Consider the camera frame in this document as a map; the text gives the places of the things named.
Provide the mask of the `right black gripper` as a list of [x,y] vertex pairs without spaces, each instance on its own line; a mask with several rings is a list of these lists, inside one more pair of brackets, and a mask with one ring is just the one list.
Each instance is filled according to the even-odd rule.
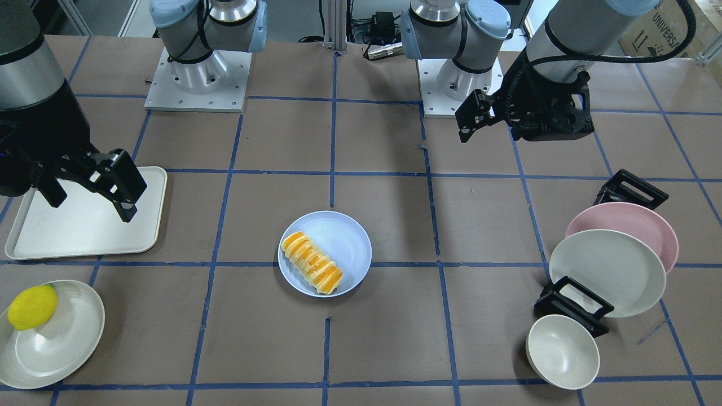
[[[1,118],[3,196],[28,191],[33,162],[54,162],[67,155],[70,180],[110,201],[124,223],[136,215],[147,183],[126,150],[97,152],[87,118],[67,81],[38,103],[2,110]],[[68,196],[46,169],[33,169],[33,188],[52,208],[59,208]]]

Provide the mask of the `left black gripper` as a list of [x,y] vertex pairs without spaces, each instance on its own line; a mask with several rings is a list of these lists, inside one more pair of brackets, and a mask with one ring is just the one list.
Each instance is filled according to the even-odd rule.
[[530,142],[577,140],[595,130],[589,105],[588,82],[582,71],[572,82],[555,82],[514,62],[502,87],[491,95],[475,89],[455,111],[461,143],[474,132],[505,121],[515,140]]

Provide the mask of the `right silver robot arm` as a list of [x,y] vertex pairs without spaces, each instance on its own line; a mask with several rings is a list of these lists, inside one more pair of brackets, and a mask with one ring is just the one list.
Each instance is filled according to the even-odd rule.
[[[263,51],[264,1],[152,1],[152,21],[166,57],[150,96],[165,108],[173,100],[222,108],[241,101],[246,77],[232,59]],[[130,154],[100,152],[90,126],[31,9],[2,2],[2,195],[31,188],[53,208],[67,198],[60,180],[110,201],[128,223],[147,189]]]

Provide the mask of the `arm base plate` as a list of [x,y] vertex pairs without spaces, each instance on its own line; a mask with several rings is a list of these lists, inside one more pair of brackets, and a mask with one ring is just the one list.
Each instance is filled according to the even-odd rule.
[[417,70],[426,118],[454,118],[474,90],[492,95],[500,89],[503,80],[498,59],[489,71],[481,74],[465,72],[451,59],[418,60]]
[[253,54],[214,51],[205,61],[168,61],[162,51],[144,107],[150,111],[242,113]]

